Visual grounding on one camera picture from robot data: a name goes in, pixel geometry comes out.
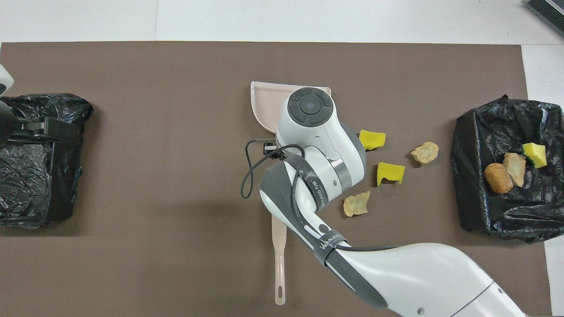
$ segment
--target round button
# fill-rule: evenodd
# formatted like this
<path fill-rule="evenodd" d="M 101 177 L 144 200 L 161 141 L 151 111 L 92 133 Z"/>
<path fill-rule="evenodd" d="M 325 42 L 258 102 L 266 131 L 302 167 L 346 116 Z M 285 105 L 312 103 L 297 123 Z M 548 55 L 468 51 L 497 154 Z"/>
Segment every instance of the round button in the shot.
<path fill-rule="evenodd" d="M 314 115 L 321 110 L 323 100 L 314 94 L 305 95 L 299 101 L 299 108 L 308 115 Z"/>

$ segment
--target brown table surface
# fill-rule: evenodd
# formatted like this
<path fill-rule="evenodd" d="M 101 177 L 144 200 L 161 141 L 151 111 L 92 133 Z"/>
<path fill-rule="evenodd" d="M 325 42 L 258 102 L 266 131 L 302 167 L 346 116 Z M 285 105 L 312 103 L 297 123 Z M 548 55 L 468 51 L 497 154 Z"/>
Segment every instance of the brown table surface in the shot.
<path fill-rule="evenodd" d="M 456 118 L 527 98 L 519 46 L 4 43 L 0 63 L 9 95 L 74 93 L 95 107 L 74 216 L 0 230 L 1 316 L 397 316 L 356 298 L 291 233 L 287 302 L 274 304 L 270 214 L 257 192 L 239 196 L 244 144 L 270 136 L 252 80 L 329 86 L 341 121 L 387 133 L 367 177 L 320 212 L 352 245 L 455 246 L 524 312 L 550 315 L 543 245 L 462 230 L 452 185 Z M 425 141 L 439 157 L 417 168 L 409 152 Z M 376 188 L 380 161 L 405 165 L 403 184 Z M 344 197 L 367 190 L 369 213 L 346 218 Z"/>

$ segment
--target gray velcro strap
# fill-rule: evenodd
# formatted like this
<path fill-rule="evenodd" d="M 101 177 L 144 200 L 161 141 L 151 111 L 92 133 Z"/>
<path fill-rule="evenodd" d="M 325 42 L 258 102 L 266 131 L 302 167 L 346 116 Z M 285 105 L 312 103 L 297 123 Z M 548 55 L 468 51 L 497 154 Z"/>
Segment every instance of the gray velcro strap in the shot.
<path fill-rule="evenodd" d="M 317 206 L 316 211 L 318 212 L 323 207 L 327 206 L 329 196 L 327 196 L 327 191 L 321 183 L 321 179 L 319 179 L 317 173 L 311 168 L 311 165 L 303 157 L 296 154 L 286 158 L 284 162 L 288 162 L 288 164 L 295 168 L 305 181 L 315 200 L 315 205 Z"/>
<path fill-rule="evenodd" d="M 337 243 L 342 241 L 346 242 L 347 239 L 345 239 L 345 237 L 336 230 L 328 231 L 326 234 L 321 236 L 317 244 L 314 245 L 315 258 L 317 258 L 317 260 L 325 266 L 325 259 L 327 259 L 329 253 L 337 246 Z"/>

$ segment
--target black cable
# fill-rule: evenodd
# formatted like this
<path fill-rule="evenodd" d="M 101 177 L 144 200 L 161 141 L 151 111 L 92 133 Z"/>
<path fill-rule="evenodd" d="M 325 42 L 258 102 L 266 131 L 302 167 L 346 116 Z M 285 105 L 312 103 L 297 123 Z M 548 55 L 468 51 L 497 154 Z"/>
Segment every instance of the black cable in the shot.
<path fill-rule="evenodd" d="M 306 156 L 306 152 L 303 150 L 303 148 L 297 144 L 289 144 L 287 146 L 283 146 L 283 147 L 279 147 L 277 149 L 275 149 L 274 151 L 270 152 L 269 154 L 267 154 L 265 157 L 263 157 L 262 159 L 260 159 L 255 165 L 251 166 L 251 162 L 250 162 L 250 157 L 249 157 L 249 145 L 253 142 L 257 142 L 257 140 L 251 140 L 248 141 L 247 144 L 245 145 L 245 155 L 247 157 L 247 163 L 249 163 L 249 171 L 247 172 L 247 174 L 245 175 L 245 178 L 243 178 L 243 181 L 241 182 L 241 197 L 243 199 L 247 199 L 251 196 L 251 194 L 253 193 L 253 185 L 254 185 L 254 175 L 253 175 L 253 171 L 254 169 L 256 169 L 260 164 L 262 164 L 264 161 L 266 161 L 267 159 L 271 158 L 272 156 L 277 155 L 278 153 L 282 152 L 283 150 L 287 149 L 287 148 L 296 148 L 300 151 L 302 157 Z M 244 187 L 245 187 L 245 183 L 246 180 L 250 177 L 250 188 L 249 188 L 249 193 L 247 195 L 245 195 L 244 192 Z"/>

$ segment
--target brown nut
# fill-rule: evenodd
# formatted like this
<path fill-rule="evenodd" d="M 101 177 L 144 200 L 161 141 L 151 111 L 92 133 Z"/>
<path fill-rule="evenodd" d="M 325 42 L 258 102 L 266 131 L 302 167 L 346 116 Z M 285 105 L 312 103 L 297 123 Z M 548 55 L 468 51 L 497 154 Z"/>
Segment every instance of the brown nut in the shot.
<path fill-rule="evenodd" d="M 484 171 L 484 177 L 496 193 L 507 193 L 513 188 L 513 182 L 502 164 L 489 164 Z"/>

